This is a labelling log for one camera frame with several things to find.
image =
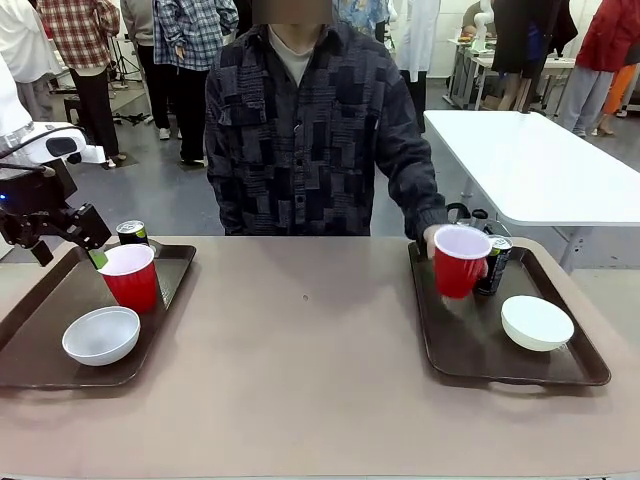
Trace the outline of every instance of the brown tray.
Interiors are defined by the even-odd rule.
[[[88,367],[62,349],[62,335],[77,318],[117,305],[87,254],[76,247],[0,322],[0,387],[115,387],[135,377],[196,253],[192,246],[151,243],[156,248],[158,303],[153,312],[140,315],[140,338],[129,355],[113,365]]]
[[[493,297],[452,300],[438,294],[432,263],[409,245],[420,320],[431,365],[445,375],[518,385],[605,385],[611,372],[544,272],[535,255],[515,247]],[[575,334],[552,352],[530,352],[502,328],[504,301],[515,295],[544,298],[573,320]]]

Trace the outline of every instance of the beverage can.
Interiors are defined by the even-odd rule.
[[[489,235],[491,241],[491,253],[487,257],[489,273],[476,283],[474,292],[480,295],[495,295],[500,286],[502,275],[509,262],[509,255],[513,249],[513,242],[501,235]]]
[[[121,245],[149,245],[147,230],[144,222],[140,220],[129,220],[121,223],[116,227],[116,232],[118,233],[118,238],[120,238]]]

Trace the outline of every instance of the white bowl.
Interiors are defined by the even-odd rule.
[[[535,297],[509,298],[502,305],[502,327],[521,347],[549,352],[566,344],[575,331],[569,316],[552,303]]]
[[[129,308],[106,307],[83,315],[62,337],[62,348],[71,358],[101,367],[124,358],[140,335],[140,317]]]

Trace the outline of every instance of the red cup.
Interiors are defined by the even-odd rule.
[[[489,237],[477,228],[447,225],[435,234],[436,288],[449,298],[464,298],[473,289],[491,252]]]
[[[123,245],[105,252],[107,264],[98,270],[116,301],[136,313],[156,305],[154,252],[148,245]]]

